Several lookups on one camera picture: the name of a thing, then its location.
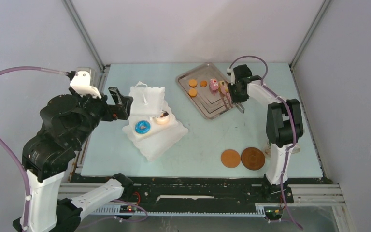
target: baking tray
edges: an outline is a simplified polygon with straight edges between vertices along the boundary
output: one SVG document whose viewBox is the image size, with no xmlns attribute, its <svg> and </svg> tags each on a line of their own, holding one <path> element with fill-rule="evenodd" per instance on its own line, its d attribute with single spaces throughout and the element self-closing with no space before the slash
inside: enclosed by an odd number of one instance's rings
<svg viewBox="0 0 371 232">
<path fill-rule="evenodd" d="M 229 82 L 221 71 L 210 62 L 201 64 L 200 66 L 177 77 L 177 83 L 181 90 L 187 95 L 197 110 L 206 119 L 214 119 L 233 108 L 230 100 L 228 100 L 222 93 L 219 91 L 211 92 L 209 83 L 210 79 L 213 78 L 218 82 Z M 198 93 L 197 96 L 193 98 L 188 94 L 188 91 L 192 88 L 188 85 L 188 81 L 191 79 L 196 79 L 198 82 L 197 87 L 195 87 Z M 206 81 L 208 85 L 206 87 L 201 87 L 201 81 Z"/>
</svg>

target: light brown round disc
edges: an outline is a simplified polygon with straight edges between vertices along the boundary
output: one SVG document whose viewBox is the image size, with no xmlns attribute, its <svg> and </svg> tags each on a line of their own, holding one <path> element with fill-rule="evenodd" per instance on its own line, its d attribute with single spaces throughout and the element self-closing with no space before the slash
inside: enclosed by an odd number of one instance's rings
<svg viewBox="0 0 371 232">
<path fill-rule="evenodd" d="M 265 164 L 265 156 L 255 147 L 246 148 L 241 154 L 241 162 L 249 170 L 259 170 Z"/>
<path fill-rule="evenodd" d="M 237 151 L 229 149 L 221 154 L 221 162 L 227 168 L 235 168 L 240 164 L 241 157 Z"/>
<path fill-rule="evenodd" d="M 196 87 L 198 84 L 197 80 L 196 79 L 191 79 L 188 81 L 188 85 L 190 85 L 191 87 Z"/>
<path fill-rule="evenodd" d="M 201 87 L 206 87 L 207 86 L 207 82 L 206 81 L 201 81 L 200 82 L 200 86 Z"/>
<path fill-rule="evenodd" d="M 197 96 L 197 90 L 195 88 L 192 88 L 188 91 L 188 94 L 191 96 L 191 97 L 195 97 Z"/>
</svg>

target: light blue tabletop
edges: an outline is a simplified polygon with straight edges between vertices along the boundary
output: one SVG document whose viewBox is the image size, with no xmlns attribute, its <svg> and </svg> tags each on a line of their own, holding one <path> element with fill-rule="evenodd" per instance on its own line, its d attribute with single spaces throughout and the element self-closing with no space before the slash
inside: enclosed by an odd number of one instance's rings
<svg viewBox="0 0 371 232">
<path fill-rule="evenodd" d="M 176 83 L 176 77 L 200 64 L 112 64 L 104 92 L 109 86 L 118 87 L 128 95 L 131 86 L 142 81 L 150 87 L 165 87 L 165 99 L 177 120 L 189 129 L 173 147 L 160 158 L 148 162 L 122 132 L 127 121 L 101 122 L 93 131 L 85 154 L 82 175 L 153 177 L 262 177 L 269 164 L 258 171 L 246 169 L 242 163 L 236 168 L 225 167 L 221 153 L 234 149 L 240 154 L 250 146 L 263 149 L 266 143 L 267 109 L 254 99 L 243 103 L 245 113 L 238 109 L 220 115 L 213 120 L 204 119 Z M 228 63 L 216 63 L 219 70 L 227 72 Z M 265 68 L 261 63 L 248 63 L 253 74 L 262 76 Z M 270 63 L 265 79 L 267 85 L 288 99 L 298 94 L 287 63 Z M 321 167 L 309 134 L 305 117 L 305 129 L 299 139 L 301 151 L 293 154 L 288 167 L 289 177 L 322 177 Z"/>
</svg>

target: white wall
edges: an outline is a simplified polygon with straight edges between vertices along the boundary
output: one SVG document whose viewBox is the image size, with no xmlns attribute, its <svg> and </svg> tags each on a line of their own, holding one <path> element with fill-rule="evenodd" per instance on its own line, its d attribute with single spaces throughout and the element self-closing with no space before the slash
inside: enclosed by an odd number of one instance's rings
<svg viewBox="0 0 371 232">
<path fill-rule="evenodd" d="M 0 70 L 21 65 L 67 71 L 96 67 L 61 1 L 0 0 Z M 68 84 L 66 77 L 34 71 L 0 78 L 0 136 L 19 158 L 42 124 L 40 109 L 66 93 Z M 0 147 L 0 231 L 14 231 L 23 198 L 19 171 Z"/>
<path fill-rule="evenodd" d="M 295 74 L 329 176 L 371 231 L 371 1 L 333 1 Z"/>
<path fill-rule="evenodd" d="M 323 0 L 75 0 L 104 63 L 290 62 Z"/>
</svg>

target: robotic arm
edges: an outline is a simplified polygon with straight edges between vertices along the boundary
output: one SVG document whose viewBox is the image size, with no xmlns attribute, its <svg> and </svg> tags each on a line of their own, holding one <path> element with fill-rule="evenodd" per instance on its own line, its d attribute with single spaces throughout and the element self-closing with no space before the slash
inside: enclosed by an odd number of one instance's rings
<svg viewBox="0 0 371 232">
<path fill-rule="evenodd" d="M 57 199 L 69 161 L 76 156 L 75 151 L 82 150 L 99 122 L 127 120 L 130 115 L 133 98 L 110 87 L 115 105 L 108 105 L 107 96 L 91 86 L 94 76 L 90 68 L 70 72 L 71 94 L 52 98 L 40 111 L 42 128 L 23 148 L 22 165 L 27 171 L 31 195 L 26 196 L 24 208 L 29 211 L 24 214 L 28 215 L 27 226 L 23 227 L 24 217 L 14 221 L 18 231 L 72 232 L 92 211 L 132 189 L 132 181 L 118 174 L 85 195 Z"/>
<path fill-rule="evenodd" d="M 275 188 L 281 182 L 281 172 L 284 167 L 286 151 L 289 157 L 293 148 L 292 128 L 289 120 L 284 120 L 283 116 L 288 116 L 288 112 L 281 102 L 284 100 L 291 111 L 294 125 L 296 141 L 303 135 L 303 124 L 300 103 L 296 99 L 287 100 L 280 96 L 275 96 L 265 83 L 261 82 L 261 77 L 253 76 L 251 70 L 246 64 L 239 65 L 233 70 L 228 69 L 228 74 L 231 75 L 231 83 L 228 84 L 231 99 L 234 103 L 246 101 L 249 97 L 256 99 L 262 106 L 268 109 L 266 132 L 269 142 L 271 143 L 271 161 L 265 177 L 270 186 L 269 189 Z M 288 177 L 283 177 L 283 183 L 287 181 Z"/>
</svg>

